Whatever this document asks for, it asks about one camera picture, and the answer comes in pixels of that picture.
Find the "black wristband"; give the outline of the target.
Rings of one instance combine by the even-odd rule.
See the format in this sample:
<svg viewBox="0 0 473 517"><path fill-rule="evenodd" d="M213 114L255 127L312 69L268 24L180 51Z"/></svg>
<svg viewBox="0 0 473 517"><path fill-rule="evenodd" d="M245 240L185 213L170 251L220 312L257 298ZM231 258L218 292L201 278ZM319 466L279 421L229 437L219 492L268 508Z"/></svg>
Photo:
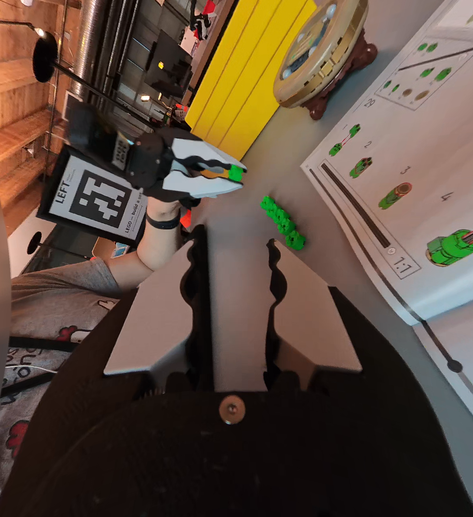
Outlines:
<svg viewBox="0 0 473 517"><path fill-rule="evenodd" d="M177 215L170 220L167 221L157 221L149 216L149 214L146 212L146 222L155 229L160 230L172 230L176 229L180 225L181 221L181 212L179 211Z"/></svg>

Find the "person's left hand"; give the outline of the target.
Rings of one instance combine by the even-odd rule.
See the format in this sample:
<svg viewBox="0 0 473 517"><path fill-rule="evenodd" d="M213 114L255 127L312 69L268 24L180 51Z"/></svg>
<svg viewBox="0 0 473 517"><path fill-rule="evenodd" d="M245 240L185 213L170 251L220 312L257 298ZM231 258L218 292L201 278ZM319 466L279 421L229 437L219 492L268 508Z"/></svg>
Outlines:
<svg viewBox="0 0 473 517"><path fill-rule="evenodd" d="M179 201L163 202L154 197L148 197L147 216L153 221L168 222L178 216L181 207Z"/></svg>

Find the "yellow plastic bin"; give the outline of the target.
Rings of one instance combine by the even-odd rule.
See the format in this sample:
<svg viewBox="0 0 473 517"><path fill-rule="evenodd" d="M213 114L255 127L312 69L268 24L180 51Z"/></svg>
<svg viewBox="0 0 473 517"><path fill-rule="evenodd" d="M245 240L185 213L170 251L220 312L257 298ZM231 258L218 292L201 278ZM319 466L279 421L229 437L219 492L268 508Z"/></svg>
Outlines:
<svg viewBox="0 0 473 517"><path fill-rule="evenodd" d="M314 1L238 1L186 115L191 133L241 160L279 108L273 85Z"/></svg>

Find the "black disc pole stand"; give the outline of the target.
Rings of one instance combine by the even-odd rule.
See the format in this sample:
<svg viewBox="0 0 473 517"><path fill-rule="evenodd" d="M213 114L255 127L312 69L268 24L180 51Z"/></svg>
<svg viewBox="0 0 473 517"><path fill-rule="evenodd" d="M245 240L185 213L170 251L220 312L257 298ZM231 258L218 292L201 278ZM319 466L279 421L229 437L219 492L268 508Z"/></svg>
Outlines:
<svg viewBox="0 0 473 517"><path fill-rule="evenodd" d="M129 114L138 122L144 124L146 127L150 127L153 130L156 130L160 127L159 124L144 118L142 115L139 115L133 108L126 106L125 104L115 99L111 99L108 95L104 94L96 87L89 84L86 80L62 66L60 64L58 54L58 44L55 37L50 32L45 31L44 36L38 38L33 50L33 75L37 81L40 83L48 83L54 72L57 70L60 73L68 76L72 81L83 86L92 94L96 95L99 99L102 99L119 108L124 113Z"/></svg>
<svg viewBox="0 0 473 517"><path fill-rule="evenodd" d="M32 236L30 242L27 245L26 253L28 255L32 255L32 254L34 254L36 252L36 250L38 248L45 248L45 249L49 249L49 250L59 251L59 252L62 252L62 253L66 253L68 255L72 255L72 256L75 256L75 257L78 257L78 258L81 258L81 259L85 259L87 261L89 261L89 260L94 258L92 256L82 255L82 254L79 254L79 253L76 253L76 252L73 252L73 251L69 251L69 250L65 250L65 249L62 249L62 248L58 248L56 246L53 246L52 244L46 244L46 243L42 242L42 233L41 232L36 232Z"/></svg>

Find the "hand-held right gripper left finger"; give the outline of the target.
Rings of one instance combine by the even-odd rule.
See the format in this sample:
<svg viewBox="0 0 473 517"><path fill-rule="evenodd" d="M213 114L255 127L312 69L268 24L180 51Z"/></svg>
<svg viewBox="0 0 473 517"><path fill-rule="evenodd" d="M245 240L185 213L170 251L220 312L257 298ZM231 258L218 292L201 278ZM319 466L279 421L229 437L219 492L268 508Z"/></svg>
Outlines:
<svg viewBox="0 0 473 517"><path fill-rule="evenodd" d="M164 388L171 373L214 391L207 230L196 225L167 264L138 288L104 367L105 376L147 374Z"/></svg>

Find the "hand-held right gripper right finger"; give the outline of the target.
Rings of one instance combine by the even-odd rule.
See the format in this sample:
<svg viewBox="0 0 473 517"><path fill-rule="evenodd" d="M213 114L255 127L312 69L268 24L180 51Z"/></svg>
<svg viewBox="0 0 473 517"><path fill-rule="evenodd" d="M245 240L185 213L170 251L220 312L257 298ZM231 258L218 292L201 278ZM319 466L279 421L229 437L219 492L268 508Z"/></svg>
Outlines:
<svg viewBox="0 0 473 517"><path fill-rule="evenodd" d="M330 286L277 239L266 245L272 305L266 329L266 388L294 372L307 390L320 372L359 374L362 365Z"/></svg>

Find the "grey desk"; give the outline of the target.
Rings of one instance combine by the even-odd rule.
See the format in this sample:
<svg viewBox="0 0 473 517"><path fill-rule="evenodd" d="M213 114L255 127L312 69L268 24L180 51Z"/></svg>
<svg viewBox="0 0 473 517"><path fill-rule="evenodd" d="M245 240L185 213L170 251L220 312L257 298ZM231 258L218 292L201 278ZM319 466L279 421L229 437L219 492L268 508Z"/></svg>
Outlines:
<svg viewBox="0 0 473 517"><path fill-rule="evenodd" d="M265 389L266 319L271 306L267 242L279 237L259 207L274 197L307 237L299 253L328 284L382 333L420 383L440 421L473 501L473 416L420 343L370 281L348 239L300 165L408 43L442 1L370 1L367 41L379 55L344 80L319 121L307 110L280 107L242 162L243 189L202 200L192 223L207 228L214 386L216 391Z"/></svg>

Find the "tan brick-built pot model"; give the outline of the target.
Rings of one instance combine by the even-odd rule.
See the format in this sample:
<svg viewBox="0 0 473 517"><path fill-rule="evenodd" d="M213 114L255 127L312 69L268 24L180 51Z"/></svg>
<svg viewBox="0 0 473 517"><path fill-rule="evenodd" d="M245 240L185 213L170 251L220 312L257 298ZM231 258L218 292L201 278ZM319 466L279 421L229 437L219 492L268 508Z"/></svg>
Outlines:
<svg viewBox="0 0 473 517"><path fill-rule="evenodd" d="M298 31L276 74L273 94L284 108L304 107L319 120L341 81L377 57L365 39L369 1L323 1Z"/></svg>

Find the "instruction booklet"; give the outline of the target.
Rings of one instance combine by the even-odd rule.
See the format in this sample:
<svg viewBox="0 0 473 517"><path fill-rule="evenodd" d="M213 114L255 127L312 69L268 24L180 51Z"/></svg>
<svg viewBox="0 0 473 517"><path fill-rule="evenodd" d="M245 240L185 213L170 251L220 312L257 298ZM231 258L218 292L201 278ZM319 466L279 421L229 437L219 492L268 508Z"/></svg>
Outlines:
<svg viewBox="0 0 473 517"><path fill-rule="evenodd" d="M473 1L444 1L301 169L473 415Z"/></svg>

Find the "black monitor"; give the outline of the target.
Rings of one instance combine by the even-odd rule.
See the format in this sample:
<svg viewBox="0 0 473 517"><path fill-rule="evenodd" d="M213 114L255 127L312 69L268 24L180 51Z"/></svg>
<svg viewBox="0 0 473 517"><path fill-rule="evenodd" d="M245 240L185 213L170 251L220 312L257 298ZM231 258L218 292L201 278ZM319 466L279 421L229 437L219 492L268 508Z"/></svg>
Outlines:
<svg viewBox="0 0 473 517"><path fill-rule="evenodd" d="M150 50L145 84L166 98L181 99L192 74L191 55L161 30Z"/></svg>

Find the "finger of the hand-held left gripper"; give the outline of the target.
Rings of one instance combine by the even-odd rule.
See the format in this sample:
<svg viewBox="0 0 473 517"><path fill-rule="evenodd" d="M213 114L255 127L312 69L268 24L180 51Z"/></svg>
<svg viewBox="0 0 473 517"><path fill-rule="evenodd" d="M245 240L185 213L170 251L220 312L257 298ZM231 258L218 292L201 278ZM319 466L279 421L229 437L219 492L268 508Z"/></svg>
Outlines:
<svg viewBox="0 0 473 517"><path fill-rule="evenodd" d="M216 197L243 187L242 183L228 178L188 177L179 170L172 170L163 180L163 190L185 192L192 198Z"/></svg>
<svg viewBox="0 0 473 517"><path fill-rule="evenodd" d="M222 175L238 167L242 173L247 172L246 166L240 161L201 139L174 139L171 152L175 161L187 169L207 170Z"/></svg>

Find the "grey printed shirt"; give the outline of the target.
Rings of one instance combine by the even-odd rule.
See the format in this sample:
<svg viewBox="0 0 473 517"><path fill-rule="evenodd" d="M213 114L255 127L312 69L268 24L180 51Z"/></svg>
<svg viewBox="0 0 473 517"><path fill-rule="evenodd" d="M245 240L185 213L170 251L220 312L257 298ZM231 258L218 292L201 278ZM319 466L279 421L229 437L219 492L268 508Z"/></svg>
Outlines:
<svg viewBox="0 0 473 517"><path fill-rule="evenodd" d="M11 336L79 344L122 292L104 261L95 259L12 279ZM9 346L2 387L55 373L71 352ZM0 494L33 414L49 383L0 397Z"/></svg>

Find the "person's left forearm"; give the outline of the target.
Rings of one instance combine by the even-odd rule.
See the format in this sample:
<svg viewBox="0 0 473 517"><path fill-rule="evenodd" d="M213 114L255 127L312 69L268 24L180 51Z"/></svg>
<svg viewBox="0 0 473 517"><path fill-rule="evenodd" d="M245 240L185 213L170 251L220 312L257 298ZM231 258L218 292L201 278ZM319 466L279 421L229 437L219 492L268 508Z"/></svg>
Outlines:
<svg viewBox="0 0 473 517"><path fill-rule="evenodd" d="M117 286L124 292L139 285L162 268L181 247L180 227L157 229L146 222L136 251L105 261Z"/></svg>

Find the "silver air duct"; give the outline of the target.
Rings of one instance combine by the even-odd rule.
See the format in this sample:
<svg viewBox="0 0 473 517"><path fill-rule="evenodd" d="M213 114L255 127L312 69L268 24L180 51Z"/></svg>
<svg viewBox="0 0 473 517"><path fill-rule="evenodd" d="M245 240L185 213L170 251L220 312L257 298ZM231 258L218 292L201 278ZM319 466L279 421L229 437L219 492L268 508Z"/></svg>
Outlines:
<svg viewBox="0 0 473 517"><path fill-rule="evenodd" d="M73 54L73 72L92 84L98 49L112 1L81 1L81 4L77 49Z"/></svg>

